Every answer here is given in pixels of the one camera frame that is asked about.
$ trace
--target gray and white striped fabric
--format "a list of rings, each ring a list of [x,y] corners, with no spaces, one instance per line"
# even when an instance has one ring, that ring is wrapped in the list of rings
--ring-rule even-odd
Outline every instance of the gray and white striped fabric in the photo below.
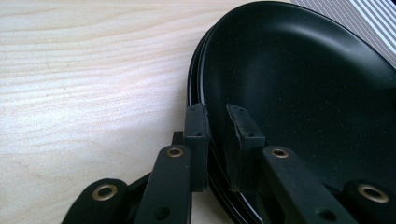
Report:
[[[337,21],[396,68],[396,6],[390,0],[291,0]]]

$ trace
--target striped cloth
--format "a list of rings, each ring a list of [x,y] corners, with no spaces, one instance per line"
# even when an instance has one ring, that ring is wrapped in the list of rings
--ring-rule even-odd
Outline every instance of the striped cloth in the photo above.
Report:
[[[344,25],[396,68],[396,6],[390,0],[291,0]]]

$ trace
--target black plate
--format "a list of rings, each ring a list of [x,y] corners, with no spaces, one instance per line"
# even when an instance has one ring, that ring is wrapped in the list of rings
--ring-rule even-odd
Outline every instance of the black plate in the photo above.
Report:
[[[396,71],[316,12],[276,2],[234,9],[195,51],[188,95],[207,106],[212,188],[234,221],[261,222],[221,169],[227,104],[247,109],[268,145],[294,150],[333,193],[364,179],[396,194]]]

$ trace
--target wooden table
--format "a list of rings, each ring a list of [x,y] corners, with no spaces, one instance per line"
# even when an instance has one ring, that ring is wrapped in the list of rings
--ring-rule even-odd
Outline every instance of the wooden table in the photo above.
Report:
[[[198,41],[246,2],[2,1],[0,223],[60,223],[92,182],[150,172]],[[230,222],[193,194],[192,223]]]

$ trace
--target metal ring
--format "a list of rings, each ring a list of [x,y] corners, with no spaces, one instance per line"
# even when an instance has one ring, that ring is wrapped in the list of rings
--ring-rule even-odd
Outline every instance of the metal ring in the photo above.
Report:
[[[271,151],[271,154],[275,157],[278,158],[287,158],[289,156],[289,152],[287,150],[284,149],[274,149]]]
[[[176,147],[169,148],[166,151],[166,155],[168,157],[180,157],[181,155],[183,155],[183,150],[180,148],[176,148]]]
[[[359,185],[358,192],[366,199],[376,203],[387,203],[389,201],[389,197],[386,193],[371,185]]]
[[[102,189],[110,189],[110,192],[105,195],[101,195],[99,192]],[[92,197],[96,201],[106,201],[106,200],[112,198],[114,195],[116,195],[116,193],[117,193],[117,186],[112,185],[112,184],[103,184],[96,188],[96,190],[92,193]]]

